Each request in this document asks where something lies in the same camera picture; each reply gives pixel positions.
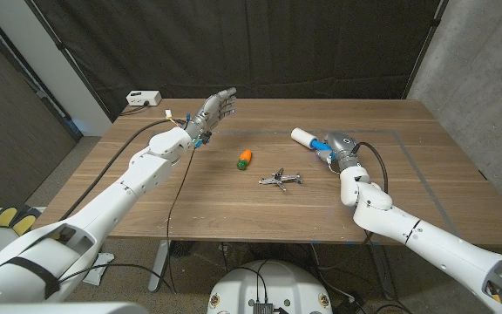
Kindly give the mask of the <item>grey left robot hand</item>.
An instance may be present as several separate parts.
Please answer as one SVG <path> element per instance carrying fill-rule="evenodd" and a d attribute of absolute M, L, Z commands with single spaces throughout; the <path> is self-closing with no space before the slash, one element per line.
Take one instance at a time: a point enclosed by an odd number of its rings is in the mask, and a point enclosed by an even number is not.
<path fill-rule="evenodd" d="M 236 88 L 231 87 L 211 95 L 184 126 L 189 136 L 194 140 L 211 132 L 222 119 L 232 114 L 236 93 Z"/>

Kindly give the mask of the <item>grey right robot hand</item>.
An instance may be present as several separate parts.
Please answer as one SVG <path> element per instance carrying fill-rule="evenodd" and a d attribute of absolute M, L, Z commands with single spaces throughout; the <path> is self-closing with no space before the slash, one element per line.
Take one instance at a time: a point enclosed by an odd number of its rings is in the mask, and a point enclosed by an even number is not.
<path fill-rule="evenodd" d="M 340 174 L 348 167 L 360 166 L 356 153 L 352 152 L 356 142 L 346 133 L 328 133 L 322 143 L 329 148 L 318 150 L 317 155 L 329 165 L 333 172 Z"/>

